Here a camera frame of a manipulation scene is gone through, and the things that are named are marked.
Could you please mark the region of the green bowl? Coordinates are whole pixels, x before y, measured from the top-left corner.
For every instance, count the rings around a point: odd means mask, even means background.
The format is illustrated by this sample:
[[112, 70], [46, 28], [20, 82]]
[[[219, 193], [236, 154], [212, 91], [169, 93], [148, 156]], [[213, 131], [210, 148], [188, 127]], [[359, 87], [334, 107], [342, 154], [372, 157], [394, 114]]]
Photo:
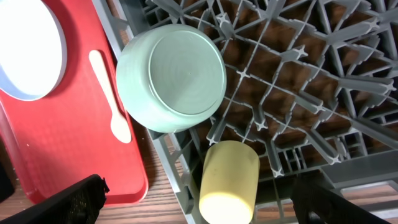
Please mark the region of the green bowl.
[[208, 119], [226, 93], [226, 66], [202, 31], [169, 24], [143, 32], [123, 48], [116, 85], [125, 110], [158, 133], [177, 133]]

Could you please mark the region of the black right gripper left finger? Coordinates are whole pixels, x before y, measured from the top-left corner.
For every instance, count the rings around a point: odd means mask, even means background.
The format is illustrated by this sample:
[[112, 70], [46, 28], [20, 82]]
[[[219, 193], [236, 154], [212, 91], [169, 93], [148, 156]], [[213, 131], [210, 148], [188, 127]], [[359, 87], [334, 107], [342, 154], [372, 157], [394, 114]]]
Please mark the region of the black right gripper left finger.
[[106, 181], [93, 174], [28, 209], [1, 221], [1, 224], [92, 224], [106, 202]]

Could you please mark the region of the white plastic spoon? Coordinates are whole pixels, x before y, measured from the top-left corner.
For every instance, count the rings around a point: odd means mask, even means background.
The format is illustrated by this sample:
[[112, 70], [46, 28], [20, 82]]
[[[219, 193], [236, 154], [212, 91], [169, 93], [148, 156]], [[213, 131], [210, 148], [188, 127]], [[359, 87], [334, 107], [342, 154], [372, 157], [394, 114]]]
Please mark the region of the white plastic spoon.
[[128, 144], [132, 140], [129, 125], [126, 118], [119, 111], [102, 55], [98, 50], [91, 50], [88, 57], [91, 67], [111, 109], [111, 132], [114, 134], [116, 139], [124, 144]]

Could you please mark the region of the yellow cup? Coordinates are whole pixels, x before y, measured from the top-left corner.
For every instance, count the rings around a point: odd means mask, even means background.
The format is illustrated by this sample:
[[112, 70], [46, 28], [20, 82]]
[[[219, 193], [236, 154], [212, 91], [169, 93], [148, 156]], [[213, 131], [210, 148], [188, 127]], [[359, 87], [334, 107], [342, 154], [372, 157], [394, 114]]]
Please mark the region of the yellow cup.
[[199, 209], [208, 223], [250, 223], [259, 180], [254, 149], [238, 141], [212, 145], [205, 157]]

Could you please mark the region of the grey dishwasher rack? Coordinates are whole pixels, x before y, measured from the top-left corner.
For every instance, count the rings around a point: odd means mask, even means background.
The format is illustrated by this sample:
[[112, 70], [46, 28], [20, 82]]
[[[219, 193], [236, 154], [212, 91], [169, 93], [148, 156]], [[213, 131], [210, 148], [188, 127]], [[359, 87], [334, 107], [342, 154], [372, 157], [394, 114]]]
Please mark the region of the grey dishwasher rack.
[[290, 194], [312, 180], [397, 222], [397, 1], [95, 1], [113, 54], [167, 24], [203, 31], [223, 55], [226, 95], [176, 134], [134, 129], [149, 176], [138, 206], [101, 223], [202, 223], [207, 149], [235, 140], [261, 168], [253, 223], [294, 223]]

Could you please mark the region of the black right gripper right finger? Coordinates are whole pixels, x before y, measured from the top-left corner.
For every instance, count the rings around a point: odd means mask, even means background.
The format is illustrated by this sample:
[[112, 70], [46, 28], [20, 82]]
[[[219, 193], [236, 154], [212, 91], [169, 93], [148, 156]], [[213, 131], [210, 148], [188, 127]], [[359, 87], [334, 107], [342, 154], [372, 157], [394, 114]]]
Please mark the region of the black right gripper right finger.
[[295, 181], [291, 200], [299, 224], [386, 222], [339, 195], [303, 179]]

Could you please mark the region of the large light blue plate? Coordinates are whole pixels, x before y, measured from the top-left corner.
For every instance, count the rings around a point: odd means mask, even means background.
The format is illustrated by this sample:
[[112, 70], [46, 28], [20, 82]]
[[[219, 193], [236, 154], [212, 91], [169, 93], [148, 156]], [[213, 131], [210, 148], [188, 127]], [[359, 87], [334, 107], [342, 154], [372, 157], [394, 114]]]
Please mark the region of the large light blue plate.
[[65, 74], [67, 43], [43, 1], [1, 1], [1, 90], [22, 101], [53, 91]]

